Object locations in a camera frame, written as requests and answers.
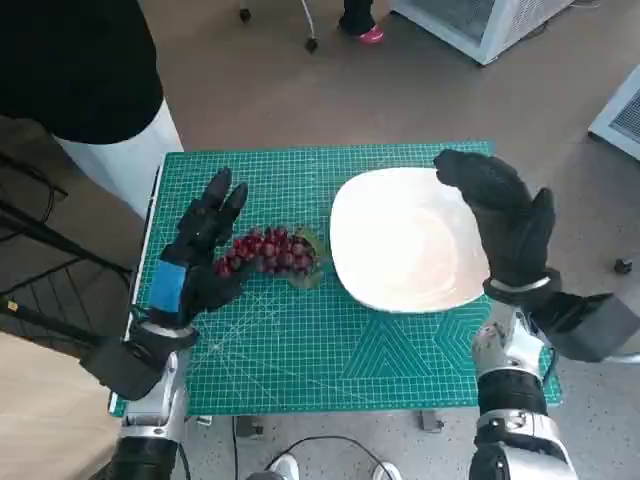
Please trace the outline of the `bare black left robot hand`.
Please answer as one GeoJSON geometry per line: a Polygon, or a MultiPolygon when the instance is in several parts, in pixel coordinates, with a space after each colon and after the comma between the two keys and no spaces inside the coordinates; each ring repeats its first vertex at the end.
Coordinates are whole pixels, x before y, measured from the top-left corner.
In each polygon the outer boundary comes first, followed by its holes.
{"type": "Polygon", "coordinates": [[[205,311],[215,311],[242,292],[251,269],[224,273],[214,266],[217,247],[231,237],[248,197],[248,185],[231,186],[225,167],[202,195],[191,201],[177,224],[177,235],[159,257],[148,297],[148,319],[162,328],[180,330],[205,311]]]}

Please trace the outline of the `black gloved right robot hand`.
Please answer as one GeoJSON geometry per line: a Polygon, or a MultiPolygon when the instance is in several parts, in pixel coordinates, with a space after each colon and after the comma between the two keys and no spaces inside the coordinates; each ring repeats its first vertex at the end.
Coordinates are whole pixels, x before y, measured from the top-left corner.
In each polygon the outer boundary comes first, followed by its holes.
{"type": "Polygon", "coordinates": [[[459,190],[476,219],[490,285],[525,291],[556,280],[547,265],[556,220],[550,189],[531,195],[516,169],[480,153],[446,149],[434,165],[438,180],[459,190]]]}

